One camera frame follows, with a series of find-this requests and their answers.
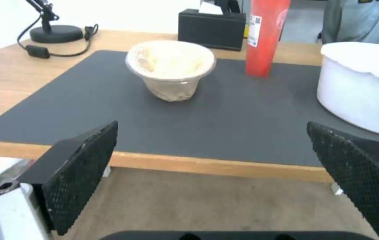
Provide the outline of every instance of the black cable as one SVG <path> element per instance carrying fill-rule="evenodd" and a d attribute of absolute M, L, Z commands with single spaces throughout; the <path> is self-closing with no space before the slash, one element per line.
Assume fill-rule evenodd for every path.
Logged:
<path fill-rule="evenodd" d="M 81 54 L 84 54 L 86 53 L 90 46 L 92 45 L 92 38 L 93 36 L 98 32 L 99 30 L 99 25 L 98 24 L 95 24 L 94 26 L 86 26 L 84 27 L 84 39 L 87 41 L 87 46 L 84 50 L 82 50 L 81 52 L 78 52 L 78 53 L 73 53 L 73 54 L 58 54 L 58 53 L 49 53 L 47 48 L 46 47 L 36 47 L 36 46 L 32 46 L 33 48 L 36 47 L 36 52 L 34 54 L 34 49 L 28 49 L 27 47 L 23 46 L 22 43 L 20 42 L 20 39 L 22 38 L 22 36 L 28 32 L 29 29 L 31 29 L 31 27 L 33 27 L 39 20 L 41 19 L 41 15 L 31 24 L 29 25 L 27 28 L 25 28 L 23 30 L 23 32 L 21 32 L 19 34 L 19 36 L 17 37 L 17 44 L 22 47 L 24 50 L 26 50 L 29 55 L 31 56 L 34 56 L 34 57 L 40 57 L 39 53 L 40 53 L 40 50 L 42 52 L 42 57 L 41 58 L 49 58 L 50 56 L 55 56 L 55 57 L 75 57 L 75 56 L 79 56 Z"/>
<path fill-rule="evenodd" d="M 84 31 L 86 32 L 84 34 L 84 39 L 88 41 L 86 49 L 79 53 L 73 53 L 73 54 L 57 54 L 57 53 L 50 53 L 50 56 L 55 56 L 55 57 L 75 57 L 79 56 L 81 54 L 86 53 L 90 46 L 92 45 L 92 37 L 98 32 L 99 25 L 95 24 L 94 26 L 86 26 L 84 27 Z"/>
<path fill-rule="evenodd" d="M 39 20 L 41 19 L 41 15 L 33 22 L 31 23 L 31 25 L 29 25 L 27 28 L 25 28 L 25 30 L 23 30 L 19 36 L 17 36 L 17 44 L 19 44 L 20 47 L 22 47 L 24 50 L 26 50 L 26 47 L 22 45 L 22 43 L 20 43 L 20 39 L 22 38 L 22 36 L 28 32 L 29 29 L 31 29 L 31 27 L 33 27 Z"/>

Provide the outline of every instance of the barcode sticker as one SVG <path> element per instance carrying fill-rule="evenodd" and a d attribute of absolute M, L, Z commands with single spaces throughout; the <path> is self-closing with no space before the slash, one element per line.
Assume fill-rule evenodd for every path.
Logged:
<path fill-rule="evenodd" d="M 249 37 L 247 43 L 252 47 L 258 46 L 259 33 L 261 31 L 262 17 L 250 15 Z"/>

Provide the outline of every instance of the floor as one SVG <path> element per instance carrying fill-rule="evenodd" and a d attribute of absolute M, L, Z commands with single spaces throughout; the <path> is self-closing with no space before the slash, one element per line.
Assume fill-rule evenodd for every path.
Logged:
<path fill-rule="evenodd" d="M 325 230 L 377 239 L 330 184 L 114 168 L 59 240 L 123 230 Z"/>
<path fill-rule="evenodd" d="M 292 0 L 284 24 L 282 42 L 316 43 L 322 30 L 326 1 Z"/>

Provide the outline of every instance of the black tissue box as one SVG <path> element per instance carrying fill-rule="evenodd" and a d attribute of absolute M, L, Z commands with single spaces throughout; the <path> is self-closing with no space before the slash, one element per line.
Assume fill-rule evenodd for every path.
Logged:
<path fill-rule="evenodd" d="M 245 26 L 244 13 L 214 15 L 186 9 L 179 13 L 177 39 L 210 48 L 241 51 Z"/>

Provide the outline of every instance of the gray shirt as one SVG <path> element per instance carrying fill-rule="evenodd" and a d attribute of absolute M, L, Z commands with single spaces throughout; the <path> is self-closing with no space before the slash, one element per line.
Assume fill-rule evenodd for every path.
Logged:
<path fill-rule="evenodd" d="M 379 44 L 379 1 L 328 0 L 324 10 L 323 44 L 357 41 Z"/>

